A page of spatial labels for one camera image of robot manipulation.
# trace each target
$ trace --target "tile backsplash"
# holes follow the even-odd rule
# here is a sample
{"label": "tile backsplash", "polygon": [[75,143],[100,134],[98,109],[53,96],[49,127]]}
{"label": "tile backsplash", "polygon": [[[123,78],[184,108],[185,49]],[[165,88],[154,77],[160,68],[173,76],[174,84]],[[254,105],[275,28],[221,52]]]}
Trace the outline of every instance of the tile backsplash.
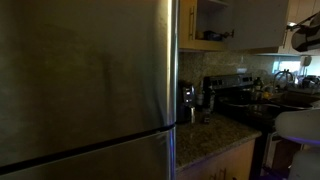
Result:
{"label": "tile backsplash", "polygon": [[196,91],[205,76],[236,74],[238,68],[246,68],[253,77],[261,77],[265,83],[271,81],[273,56],[255,56],[246,53],[210,52],[194,53],[180,52],[178,79],[194,84]]}

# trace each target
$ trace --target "refrigerator door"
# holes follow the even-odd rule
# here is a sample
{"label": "refrigerator door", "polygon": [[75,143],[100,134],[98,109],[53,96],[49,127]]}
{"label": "refrigerator door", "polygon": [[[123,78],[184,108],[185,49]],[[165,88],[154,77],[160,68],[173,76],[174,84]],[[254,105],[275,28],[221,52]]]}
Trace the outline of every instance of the refrigerator door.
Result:
{"label": "refrigerator door", "polygon": [[166,131],[117,146],[0,176],[1,180],[175,179],[174,132]]}
{"label": "refrigerator door", "polygon": [[0,2],[0,167],[174,123],[175,0]]}

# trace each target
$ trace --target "bottle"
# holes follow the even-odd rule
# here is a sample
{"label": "bottle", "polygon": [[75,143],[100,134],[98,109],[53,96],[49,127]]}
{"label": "bottle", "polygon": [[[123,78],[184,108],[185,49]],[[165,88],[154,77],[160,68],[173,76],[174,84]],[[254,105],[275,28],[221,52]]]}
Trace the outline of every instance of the bottle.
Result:
{"label": "bottle", "polygon": [[203,98],[205,93],[203,90],[203,81],[201,81],[200,89],[201,92],[196,95],[196,110],[201,112],[203,108]]}
{"label": "bottle", "polygon": [[210,106],[209,106],[210,113],[213,113],[215,95],[216,95],[216,92],[212,89],[211,96],[210,96]]}
{"label": "bottle", "polygon": [[257,79],[253,81],[253,86],[255,91],[260,91],[262,89],[263,82],[260,77],[257,77]]}

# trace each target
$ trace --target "lower cabinet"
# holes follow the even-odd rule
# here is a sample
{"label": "lower cabinet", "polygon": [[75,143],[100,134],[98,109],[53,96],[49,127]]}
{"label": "lower cabinet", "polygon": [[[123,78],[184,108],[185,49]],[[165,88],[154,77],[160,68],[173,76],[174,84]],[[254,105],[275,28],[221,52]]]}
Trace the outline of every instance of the lower cabinet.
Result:
{"label": "lower cabinet", "polygon": [[191,166],[177,180],[248,180],[254,140]]}

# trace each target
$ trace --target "white object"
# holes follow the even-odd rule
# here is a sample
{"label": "white object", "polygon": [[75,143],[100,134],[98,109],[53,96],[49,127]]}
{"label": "white object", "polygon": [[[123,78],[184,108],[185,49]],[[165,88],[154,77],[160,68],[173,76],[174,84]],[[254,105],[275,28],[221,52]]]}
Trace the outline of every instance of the white object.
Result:
{"label": "white object", "polygon": [[247,68],[237,68],[237,73],[238,74],[244,74],[247,72]]}
{"label": "white object", "polygon": [[289,180],[317,180],[320,177],[320,109],[283,112],[276,118],[276,130],[285,139],[313,146],[293,159]]}

